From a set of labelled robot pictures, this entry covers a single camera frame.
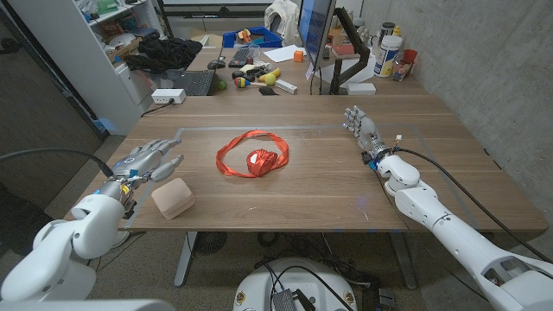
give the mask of metal table leg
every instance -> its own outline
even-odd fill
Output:
[[[184,245],[182,246],[181,258],[179,259],[179,265],[176,268],[175,273],[175,286],[181,287],[187,280],[188,268],[192,263],[192,252],[194,250],[194,242],[196,241],[196,235],[198,232],[188,232],[184,238]]]
[[[404,275],[405,287],[407,289],[416,289],[415,271],[411,265],[407,245],[405,244],[404,234],[401,232],[390,233],[391,246],[396,252],[397,262]]]

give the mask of laptop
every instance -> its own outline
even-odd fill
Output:
[[[220,59],[223,53],[223,47],[219,51],[217,60]],[[184,89],[187,96],[206,96],[212,87],[212,83],[216,80],[214,77],[217,74],[217,67],[213,70],[190,71],[182,73],[181,77],[175,80],[173,88]]]

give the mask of wooden table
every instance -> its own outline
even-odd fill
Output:
[[[233,49],[225,49],[227,60]],[[219,50],[202,51],[190,70],[202,70]],[[406,228],[383,193],[378,177],[363,163],[353,135],[341,128],[343,112],[357,105],[379,127],[391,146],[396,134],[400,146],[437,160],[486,208],[515,232],[542,232],[547,222],[511,179],[485,153],[474,137],[436,96],[428,95],[409,77],[403,82],[371,78],[377,95],[309,96],[307,62],[279,63],[282,78],[299,88],[299,95],[263,96],[255,88],[230,85],[216,96],[189,97],[182,105],[156,111],[138,122],[108,161],[114,165],[136,146],[161,138],[182,143],[164,158],[183,154],[184,161],[169,178],[180,177],[196,198],[194,206],[167,220],[157,210],[151,191],[165,184],[150,182],[135,193],[135,215],[120,228],[141,231],[186,231],[175,285],[184,283],[190,264],[188,242],[198,231],[238,232],[402,232]],[[233,68],[221,68],[227,77]],[[262,129],[289,145],[289,163],[256,179],[222,175],[215,166],[216,152],[247,130]],[[247,173],[245,157],[254,149],[278,151],[271,140],[250,139],[231,150],[224,162]],[[451,181],[424,160],[410,154],[403,159],[421,172],[453,213],[482,232],[495,225]],[[99,174],[83,196],[105,180]],[[417,231],[425,231],[407,217]],[[401,234],[392,234],[400,263],[405,261]],[[414,283],[410,265],[402,265],[406,283]]]

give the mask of beige sponge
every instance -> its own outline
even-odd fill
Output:
[[[166,219],[173,219],[186,211],[196,199],[187,184],[176,178],[152,192],[152,199]]]

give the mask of keyboard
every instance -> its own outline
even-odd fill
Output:
[[[184,92],[187,96],[206,96],[211,87],[213,72],[185,72],[183,79],[185,85]]]
[[[228,66],[241,68],[245,65],[246,58],[248,58],[248,48],[238,48]]]

